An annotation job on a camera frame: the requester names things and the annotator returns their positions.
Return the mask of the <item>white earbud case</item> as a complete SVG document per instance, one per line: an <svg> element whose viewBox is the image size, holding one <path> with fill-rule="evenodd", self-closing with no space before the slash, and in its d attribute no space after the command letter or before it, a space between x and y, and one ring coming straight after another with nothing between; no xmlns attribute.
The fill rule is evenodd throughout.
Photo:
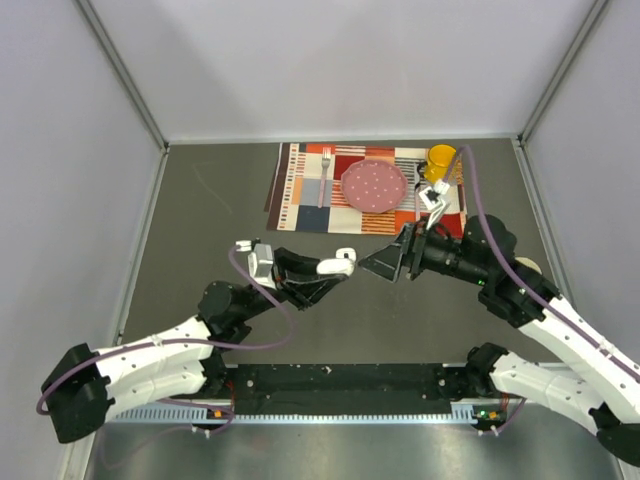
<svg viewBox="0 0 640 480"><path fill-rule="evenodd" d="M319 261L316 266L318 275L344 275L351 276L356 268L357 253L351 247L339 248L332 258Z"/></svg>

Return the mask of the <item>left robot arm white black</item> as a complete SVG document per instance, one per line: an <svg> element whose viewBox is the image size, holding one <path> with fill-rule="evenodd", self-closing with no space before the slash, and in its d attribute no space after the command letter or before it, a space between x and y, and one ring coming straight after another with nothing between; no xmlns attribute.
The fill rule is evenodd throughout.
<svg viewBox="0 0 640 480"><path fill-rule="evenodd" d="M117 415L156 401L220 394L227 382L224 354L288 343L295 327L288 309L309 309L348 280L357 254L341 248L318 259L241 240L228 258L245 282L211 282L187 320L128 344L96 350L79 344L64 354L36 403L60 443L83 439Z"/></svg>

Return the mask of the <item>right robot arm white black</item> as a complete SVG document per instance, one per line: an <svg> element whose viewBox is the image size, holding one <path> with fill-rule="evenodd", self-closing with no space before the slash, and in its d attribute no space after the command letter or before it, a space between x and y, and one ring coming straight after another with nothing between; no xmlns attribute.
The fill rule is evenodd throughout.
<svg viewBox="0 0 640 480"><path fill-rule="evenodd" d="M559 288L515 255L517 239L492 215L467 221L452 238L425 221L407 223L360 268L390 282L433 271L479 286L479 302L544 346L573 377L553 373L495 345L472 349L467 384L476 394L532 400L582 426L619 460L639 464L639 365L596 331Z"/></svg>

